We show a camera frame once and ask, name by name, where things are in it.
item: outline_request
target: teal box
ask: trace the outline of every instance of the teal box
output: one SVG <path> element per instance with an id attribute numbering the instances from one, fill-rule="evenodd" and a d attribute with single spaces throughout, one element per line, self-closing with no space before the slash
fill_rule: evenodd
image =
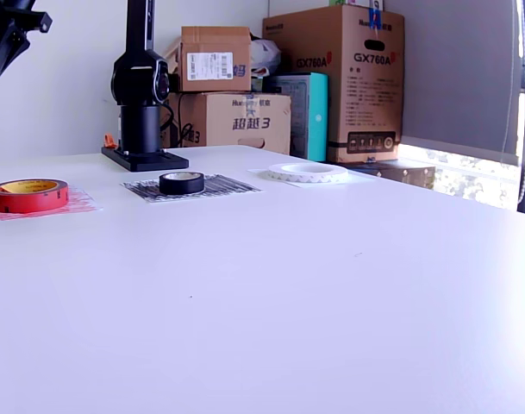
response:
<path id="1" fill-rule="evenodd" d="M 291 97 L 291 155 L 325 161 L 328 146 L 328 75 L 292 73 L 264 79 L 266 92 Z"/>

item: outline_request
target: tape roll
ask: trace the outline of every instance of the tape roll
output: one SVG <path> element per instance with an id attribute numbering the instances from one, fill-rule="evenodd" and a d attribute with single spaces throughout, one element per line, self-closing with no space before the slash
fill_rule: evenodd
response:
<path id="1" fill-rule="evenodd" d="M 344 183 L 348 181 L 348 170 L 342 166 L 328 166 L 316 162 L 278 164 L 268 168 L 271 179 L 291 183 Z"/>
<path id="2" fill-rule="evenodd" d="M 0 184 L 0 213 L 55 210 L 69 202 L 69 186 L 57 179 L 25 179 Z"/>
<path id="3" fill-rule="evenodd" d="M 204 175 L 200 172 L 171 172 L 160 176 L 160 192 L 168 196 L 183 196 L 204 191 Z"/>

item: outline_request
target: barcode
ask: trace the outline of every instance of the barcode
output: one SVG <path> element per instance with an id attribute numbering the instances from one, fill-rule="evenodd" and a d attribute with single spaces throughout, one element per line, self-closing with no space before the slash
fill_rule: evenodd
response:
<path id="1" fill-rule="evenodd" d="M 195 80 L 195 74 L 197 71 L 195 70 L 195 55 L 191 56 L 191 79 Z"/>
<path id="2" fill-rule="evenodd" d="M 228 56 L 225 54 L 222 55 L 222 76 L 224 78 L 228 77 Z"/>

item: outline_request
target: cardboard box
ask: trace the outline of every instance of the cardboard box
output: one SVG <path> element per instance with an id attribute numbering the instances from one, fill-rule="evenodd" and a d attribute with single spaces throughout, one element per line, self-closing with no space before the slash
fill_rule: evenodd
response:
<path id="1" fill-rule="evenodd" d="M 434 189 L 436 167 L 420 162 L 396 160 L 374 162 L 371 164 L 358 164 L 356 166 L 344 165 L 344 167 L 358 173 L 391 179 L 400 183 L 427 188 L 429 190 Z"/>
<path id="2" fill-rule="evenodd" d="M 384 10 L 384 0 L 329 0 L 330 6 L 339 4 L 350 4 L 352 6 L 370 7 L 374 9 Z"/>
<path id="3" fill-rule="evenodd" d="M 276 94 L 196 93 L 171 94 L 174 124 L 162 132 L 163 147 L 178 145 L 178 119 L 191 131 L 185 147 L 248 145 L 274 153 L 289 154 L 291 146 L 291 98 Z M 161 109 L 161 125 L 170 117 Z"/>
<path id="4" fill-rule="evenodd" d="M 178 74 L 184 92 L 250 91 L 249 28 L 182 28 Z"/>
<path id="5" fill-rule="evenodd" d="M 291 97 L 291 155 L 325 161 L 328 146 L 328 76 L 294 73 L 264 79 L 265 91 Z"/>
<path id="6" fill-rule="evenodd" d="M 402 137 L 404 19 L 333 6 L 270 17 L 264 38 L 282 50 L 284 70 L 329 76 L 328 160 L 394 160 Z"/>

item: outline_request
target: red tape roll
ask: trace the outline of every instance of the red tape roll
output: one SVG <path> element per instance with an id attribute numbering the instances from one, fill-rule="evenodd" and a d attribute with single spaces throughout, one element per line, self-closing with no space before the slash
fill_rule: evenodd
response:
<path id="1" fill-rule="evenodd" d="M 37 213 L 64 207 L 69 186 L 57 179 L 26 179 L 0 184 L 0 213 Z"/>

